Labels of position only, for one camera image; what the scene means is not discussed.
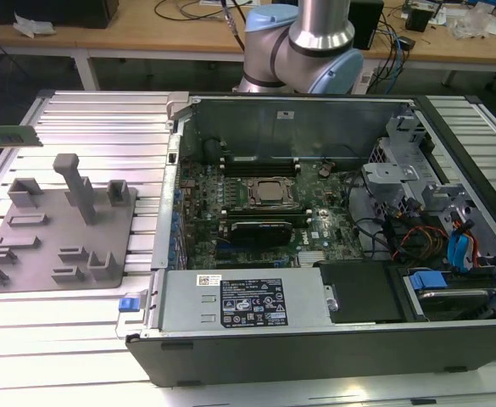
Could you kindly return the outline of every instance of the workbench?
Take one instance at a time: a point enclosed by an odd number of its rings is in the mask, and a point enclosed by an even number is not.
[[[22,124],[33,125],[44,147],[9,148],[0,156],[0,224],[16,177],[34,177],[43,189],[65,188],[53,171],[57,153],[76,153],[93,186],[125,179],[138,189],[125,277],[118,288],[0,294],[0,406],[132,405],[496,406],[496,361],[478,371],[351,377],[306,382],[157,388],[116,330],[118,303],[149,287],[169,131],[166,92],[56,92],[38,98]],[[496,119],[462,97],[431,97],[496,189]],[[444,168],[453,179],[453,169]],[[143,310],[129,313],[130,326]]]
[[[84,89],[90,91],[99,88],[92,58],[243,60],[241,49],[224,22],[168,21],[155,15],[155,4],[155,0],[120,0],[118,12],[106,30],[56,27],[54,36],[30,39],[11,26],[0,26],[0,44],[12,54],[73,58]],[[405,21],[398,18],[399,12],[392,13],[400,4],[400,0],[387,0],[384,12],[386,16],[391,13],[387,21],[399,35],[416,40],[406,67],[496,72],[496,36],[455,40],[443,26],[435,26],[435,29],[429,26],[424,33],[404,31]],[[212,6],[189,8],[194,14],[216,10]],[[171,0],[163,4],[159,12],[181,17]],[[233,13],[243,36],[242,21],[236,10]],[[384,35],[378,33],[371,49],[363,53],[365,67],[354,86],[356,93],[366,92],[373,70],[388,56],[389,45]]]

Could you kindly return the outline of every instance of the blue cable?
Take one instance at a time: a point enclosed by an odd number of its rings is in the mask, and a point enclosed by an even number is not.
[[[395,82],[398,79],[398,75],[399,75],[399,71],[400,71],[400,65],[402,63],[402,48],[400,47],[400,41],[398,40],[398,37],[397,37],[397,35],[394,32],[386,31],[386,30],[380,30],[380,29],[377,29],[377,31],[382,32],[384,34],[388,34],[389,36],[393,36],[394,37],[394,40],[397,43],[397,59],[398,59],[398,63],[397,63],[397,66],[393,70],[393,78],[392,78],[391,82],[389,83],[389,86],[387,87],[387,89],[385,91],[385,94],[387,95],[387,94],[389,94],[389,92],[391,91],[391,89],[393,89],[393,86],[394,86]]]
[[[385,90],[385,94],[386,95],[389,94],[389,92],[391,91],[391,89],[393,89],[393,86],[394,86],[395,82],[398,79],[398,75],[400,74],[400,66],[401,66],[401,63],[402,63],[402,48],[400,47],[400,41],[398,40],[398,37],[397,37],[396,34],[393,33],[393,35],[394,35],[395,41],[397,42],[398,63],[397,63],[396,69],[394,70],[394,77],[391,80],[391,83],[389,83],[389,86],[387,87],[387,89]]]

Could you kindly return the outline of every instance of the green circuit board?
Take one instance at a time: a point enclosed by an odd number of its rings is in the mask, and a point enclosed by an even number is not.
[[[184,164],[187,268],[210,270],[244,267],[300,267],[300,252],[319,252],[325,259],[360,259],[359,239],[354,235],[343,199],[348,187],[344,174],[319,175],[321,162],[301,163],[292,178],[279,178],[289,191],[287,208],[311,210],[308,227],[295,228],[288,244],[277,247],[233,247],[222,236],[223,208],[246,209],[254,204],[249,186],[273,178],[225,178],[214,166]]]

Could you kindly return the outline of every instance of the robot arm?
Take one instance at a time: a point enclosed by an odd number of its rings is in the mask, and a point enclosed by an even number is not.
[[[271,4],[246,23],[244,77],[239,92],[345,93],[362,69],[352,48],[349,0]]]

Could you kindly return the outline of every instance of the warning label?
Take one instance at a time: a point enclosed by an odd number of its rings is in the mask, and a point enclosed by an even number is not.
[[[281,278],[221,281],[221,325],[225,328],[287,325]]]

